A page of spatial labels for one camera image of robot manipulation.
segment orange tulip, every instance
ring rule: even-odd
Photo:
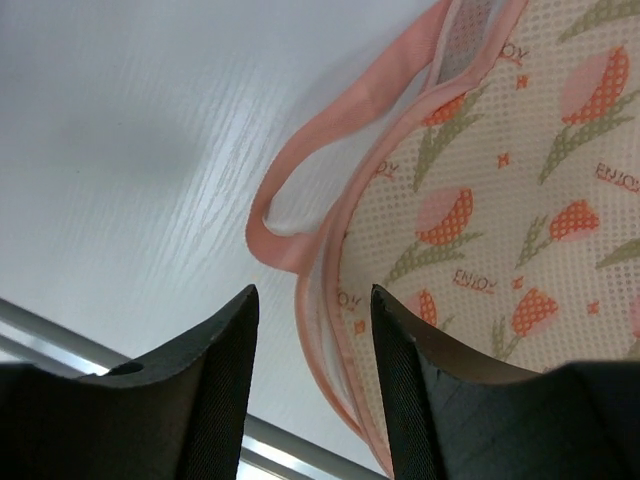
[[[430,245],[447,245],[466,228],[473,213],[470,188],[447,188],[428,195],[416,222],[416,236]]]
[[[443,123],[451,120],[454,115],[460,110],[464,103],[464,94],[457,96],[448,103],[445,103],[431,115],[424,119],[423,125],[427,127],[434,127],[436,125],[442,125]]]
[[[548,327],[555,319],[557,311],[558,304],[554,299],[537,288],[532,288],[518,304],[511,319],[511,326],[516,335],[526,337]]]
[[[571,242],[588,237],[600,226],[600,219],[586,200],[573,202],[551,222],[551,238],[559,242]]]
[[[416,317],[420,317],[429,325],[438,324],[438,312],[433,297],[426,290],[421,290],[405,302],[406,307]]]
[[[562,121],[582,125],[602,117],[622,94],[628,79],[629,55],[623,46],[587,58],[564,84]]]

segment green leaf print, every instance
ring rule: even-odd
[[[630,122],[634,117],[616,117],[626,105],[631,103],[638,95],[640,90],[635,90],[627,95],[620,97],[616,103],[603,116],[591,120],[580,127],[571,137],[568,136],[571,126],[567,125],[556,136],[551,146],[551,152],[538,177],[538,184],[542,185],[549,175],[562,163],[574,150],[585,143],[594,140],[601,135],[619,127],[620,125]]]
[[[422,240],[416,240],[396,261],[391,271],[382,281],[382,286],[387,287],[399,278],[427,265],[463,259],[464,253],[458,252],[457,249],[480,236],[482,236],[482,233],[463,233],[447,245],[434,245],[422,251],[419,251],[419,249],[424,243]]]
[[[518,335],[514,336],[511,341],[504,345],[504,332],[505,332],[505,318],[504,316],[500,318],[500,322],[493,322],[492,332],[491,332],[491,350],[493,353],[493,358],[496,360],[506,361],[513,351],[518,346],[522,337]]]
[[[593,7],[562,32],[558,43],[565,42],[604,23],[634,15],[640,15],[640,0],[598,0]]]
[[[522,267],[525,263],[553,243],[553,239],[549,237],[536,245],[536,241],[547,223],[547,217],[547,215],[542,218],[536,217],[535,220],[531,222],[529,230],[527,231],[527,237],[524,240],[524,245],[520,251],[520,256],[518,257],[516,268]]]
[[[475,92],[467,95],[453,118],[442,124],[435,136],[433,135],[433,127],[427,128],[422,137],[420,150],[418,152],[418,163],[416,165],[412,186],[414,192],[418,191],[427,172],[444,149],[447,148],[458,135],[484,116],[482,113],[469,115],[469,112],[488,86],[488,84],[484,85]]]
[[[616,263],[625,262],[627,260],[633,260],[640,257],[640,238],[631,240],[624,245],[616,248],[612,253],[607,255],[604,259],[600,260],[596,264],[596,270],[601,268],[610,267]]]

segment white table surface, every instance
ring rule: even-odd
[[[379,471],[244,224],[282,143],[432,3],[2,0],[0,297],[137,356],[256,283],[250,413]],[[273,224],[317,221],[381,127],[299,169]]]

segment tulip print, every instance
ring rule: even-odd
[[[511,329],[515,336],[505,346],[505,318],[494,322],[492,329],[493,356],[506,361],[518,346],[518,343],[529,335],[536,335],[545,330],[557,317],[558,304],[546,293],[537,288],[527,292],[516,307],[511,317]]]
[[[438,310],[436,309],[433,297],[427,290],[420,290],[418,293],[413,295],[405,302],[405,306],[416,317],[421,318],[432,327],[438,326]],[[448,317],[444,322],[442,322],[440,329],[445,330],[452,320],[453,317]]]
[[[627,352],[627,358],[630,360],[640,360],[640,295],[631,303],[629,323],[631,323],[631,333],[635,340],[629,352]]]
[[[531,222],[516,268],[522,267],[554,242],[573,242],[588,237],[598,229],[600,219],[586,200],[578,200],[553,218],[549,225],[549,236],[536,243],[546,223],[546,215],[542,218],[536,217]]]
[[[638,257],[640,257],[640,238],[630,240],[616,248],[613,252],[596,263],[596,270],[610,267],[616,263],[626,262],[627,260],[633,260]]]
[[[458,95],[449,103],[445,103],[422,122],[425,127],[435,127],[451,120],[464,103],[464,94]]]
[[[445,188],[427,195],[416,219],[416,241],[407,247],[382,284],[388,286],[426,265],[464,258],[458,249],[482,235],[464,233],[472,213],[470,188]]]
[[[418,191],[427,172],[443,150],[464,130],[483,117],[482,113],[470,114],[470,111],[487,86],[454,98],[422,122],[427,130],[418,151],[418,163],[413,178],[414,192]]]
[[[538,177],[540,185],[578,147],[634,119],[620,115],[640,95],[640,90],[622,95],[629,62],[624,46],[616,47],[592,55],[569,75],[561,98],[561,119],[566,126],[553,141]]]
[[[640,15],[640,0],[598,0],[584,15],[562,32],[558,43],[565,42],[604,23],[634,15]]]

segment pink fabric strap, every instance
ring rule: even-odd
[[[299,273],[316,233],[276,235],[265,225],[269,205],[287,178],[316,150],[354,133],[387,112],[411,80],[432,60],[452,0],[440,0],[423,13],[329,107],[285,144],[269,167],[247,222],[249,250],[262,263]]]

